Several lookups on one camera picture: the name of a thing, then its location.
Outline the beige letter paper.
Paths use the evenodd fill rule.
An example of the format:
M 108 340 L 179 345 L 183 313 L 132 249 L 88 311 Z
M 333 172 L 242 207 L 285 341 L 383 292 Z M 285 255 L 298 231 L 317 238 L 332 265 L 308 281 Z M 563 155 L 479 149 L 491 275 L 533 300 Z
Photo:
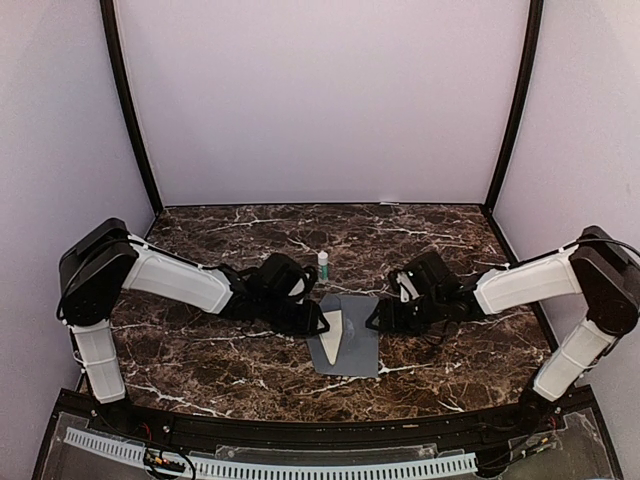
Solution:
M 329 324 L 329 330 L 320 335 L 320 342 L 324 349 L 328 363 L 336 364 L 343 334 L 343 318 L 341 310 L 324 313 L 324 318 Z

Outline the grey envelope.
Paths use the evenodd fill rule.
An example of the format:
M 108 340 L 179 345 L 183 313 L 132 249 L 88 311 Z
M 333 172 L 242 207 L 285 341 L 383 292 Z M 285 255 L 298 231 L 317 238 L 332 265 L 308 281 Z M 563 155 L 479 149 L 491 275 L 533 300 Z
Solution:
M 377 297 L 327 294 L 320 301 L 323 313 L 341 310 L 343 334 L 336 364 L 331 366 L 320 342 L 320 335 L 307 340 L 315 371 L 322 375 L 356 378 L 378 377 L 378 332 L 367 329 L 365 320 L 372 313 Z

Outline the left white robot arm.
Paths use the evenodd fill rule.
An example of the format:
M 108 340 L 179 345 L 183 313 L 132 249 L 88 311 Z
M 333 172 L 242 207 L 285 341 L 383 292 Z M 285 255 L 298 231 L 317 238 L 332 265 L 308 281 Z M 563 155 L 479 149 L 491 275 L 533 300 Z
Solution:
M 272 253 L 259 265 L 238 270 L 204 265 L 168 252 L 108 218 L 64 252 L 58 261 L 56 318 L 65 325 L 101 417 L 120 436 L 141 427 L 130 406 L 114 326 L 128 307 L 148 311 L 183 305 L 225 322 L 258 321 L 272 332 L 309 338 L 330 331 L 310 295 L 316 270 Z

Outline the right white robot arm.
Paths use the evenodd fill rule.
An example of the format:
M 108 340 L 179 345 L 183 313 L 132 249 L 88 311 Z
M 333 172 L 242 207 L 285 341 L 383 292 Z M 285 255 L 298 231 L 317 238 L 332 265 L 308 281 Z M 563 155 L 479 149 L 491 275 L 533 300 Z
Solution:
M 597 225 L 574 241 L 464 280 L 428 251 L 390 273 L 395 297 L 378 302 L 366 326 L 421 335 L 440 322 L 464 323 L 537 304 L 558 342 L 510 413 L 534 432 L 557 402 L 639 323 L 639 251 Z

